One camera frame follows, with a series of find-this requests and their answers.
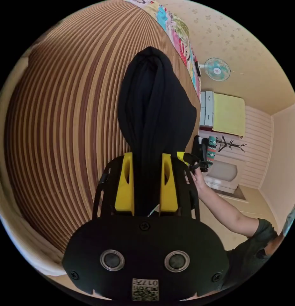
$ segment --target brown striped surface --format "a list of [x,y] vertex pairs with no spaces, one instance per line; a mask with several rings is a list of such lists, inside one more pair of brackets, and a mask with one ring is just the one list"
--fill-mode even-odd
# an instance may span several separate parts
[[50,31],[12,95],[4,150],[14,195],[31,226],[61,251],[90,220],[106,164],[129,149],[117,120],[119,86],[148,46],[171,60],[197,108],[196,134],[200,104],[184,63],[161,26],[122,0],[85,8]]

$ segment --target person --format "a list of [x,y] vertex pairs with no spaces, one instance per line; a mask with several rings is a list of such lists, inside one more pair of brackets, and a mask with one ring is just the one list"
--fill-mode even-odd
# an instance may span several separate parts
[[214,217],[230,231],[244,235],[248,239],[235,249],[227,251],[229,270],[224,277],[223,285],[215,291],[190,299],[211,295],[246,281],[277,250],[295,218],[294,205],[283,230],[278,235],[269,221],[243,215],[237,208],[215,193],[205,183],[199,168],[195,170],[195,174],[192,174],[192,178],[199,199],[208,207]]

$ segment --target white cabinet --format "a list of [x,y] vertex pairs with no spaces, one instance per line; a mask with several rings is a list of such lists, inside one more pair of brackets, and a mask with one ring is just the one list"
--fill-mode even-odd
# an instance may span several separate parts
[[201,92],[201,114],[199,125],[200,126],[213,126],[214,117],[214,97],[212,91]]

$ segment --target hand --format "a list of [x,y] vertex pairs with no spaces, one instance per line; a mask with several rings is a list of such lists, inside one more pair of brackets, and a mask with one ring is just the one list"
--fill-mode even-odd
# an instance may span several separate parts
[[204,177],[202,175],[201,169],[197,168],[195,169],[195,174],[193,174],[192,172],[190,172],[193,178],[193,182],[196,186],[196,189],[198,190],[198,197],[200,196],[200,193],[202,193],[206,188],[207,185],[205,183]]

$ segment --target yellow bracket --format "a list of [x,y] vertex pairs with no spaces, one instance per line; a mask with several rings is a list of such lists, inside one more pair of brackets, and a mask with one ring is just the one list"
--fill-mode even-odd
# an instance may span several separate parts
[[177,195],[173,176],[170,154],[162,154],[161,185],[160,185],[160,213],[174,213],[178,209]]
[[117,212],[131,212],[132,215],[135,213],[132,152],[124,154],[115,209]]
[[189,163],[185,162],[183,160],[183,155],[185,154],[185,152],[177,152],[177,157],[179,160],[181,160],[182,162],[184,162],[187,166],[189,165]]

